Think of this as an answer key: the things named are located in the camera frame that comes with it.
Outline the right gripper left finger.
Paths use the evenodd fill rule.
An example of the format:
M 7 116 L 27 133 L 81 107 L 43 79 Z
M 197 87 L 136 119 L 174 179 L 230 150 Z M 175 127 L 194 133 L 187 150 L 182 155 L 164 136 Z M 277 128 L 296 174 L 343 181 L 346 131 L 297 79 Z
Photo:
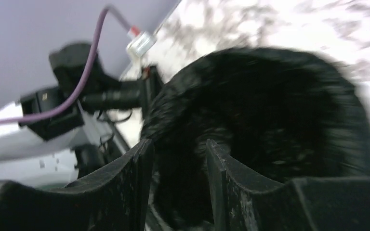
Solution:
M 0 231 L 142 231 L 153 155 L 153 142 L 141 140 L 106 166 L 49 191 L 0 181 Z

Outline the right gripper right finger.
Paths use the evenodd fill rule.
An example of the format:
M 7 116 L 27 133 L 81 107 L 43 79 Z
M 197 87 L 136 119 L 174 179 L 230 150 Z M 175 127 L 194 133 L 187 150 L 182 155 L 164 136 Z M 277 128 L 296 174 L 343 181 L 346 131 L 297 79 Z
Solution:
M 370 178 L 269 179 L 207 140 L 218 231 L 370 231 Z

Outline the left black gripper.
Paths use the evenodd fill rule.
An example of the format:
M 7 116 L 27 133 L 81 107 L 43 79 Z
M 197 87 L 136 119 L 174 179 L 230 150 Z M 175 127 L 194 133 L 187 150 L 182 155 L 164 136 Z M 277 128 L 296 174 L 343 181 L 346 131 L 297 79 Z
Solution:
M 49 62 L 59 88 L 69 96 L 80 81 L 91 49 L 89 42 L 67 44 L 49 54 Z M 143 66 L 136 80 L 117 80 L 103 70 L 96 54 L 79 102 L 89 112 L 141 108 L 146 115 L 163 82 L 156 65 Z

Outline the black plastic trash bag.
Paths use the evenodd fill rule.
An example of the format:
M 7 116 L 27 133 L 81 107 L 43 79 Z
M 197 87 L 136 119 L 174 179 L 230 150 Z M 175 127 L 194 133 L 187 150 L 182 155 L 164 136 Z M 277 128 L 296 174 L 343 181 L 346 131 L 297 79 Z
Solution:
M 355 86 L 308 52 L 229 48 L 195 60 L 155 98 L 141 138 L 154 141 L 149 207 L 167 231 L 213 229 L 208 139 L 282 183 L 370 176 L 370 123 Z

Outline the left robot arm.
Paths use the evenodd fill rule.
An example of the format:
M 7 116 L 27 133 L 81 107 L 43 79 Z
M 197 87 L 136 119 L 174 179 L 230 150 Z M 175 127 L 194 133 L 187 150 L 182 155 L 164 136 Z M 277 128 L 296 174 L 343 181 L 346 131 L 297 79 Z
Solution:
M 63 186 L 121 157 L 129 145 L 108 111 L 146 114 L 163 83 L 158 68 L 140 65 L 135 80 L 117 80 L 102 67 L 91 45 L 77 42 L 52 52 L 58 85 L 23 96 L 0 109 L 0 119 L 48 112 L 72 92 L 78 98 L 64 111 L 32 122 L 0 124 L 0 180 L 32 187 Z

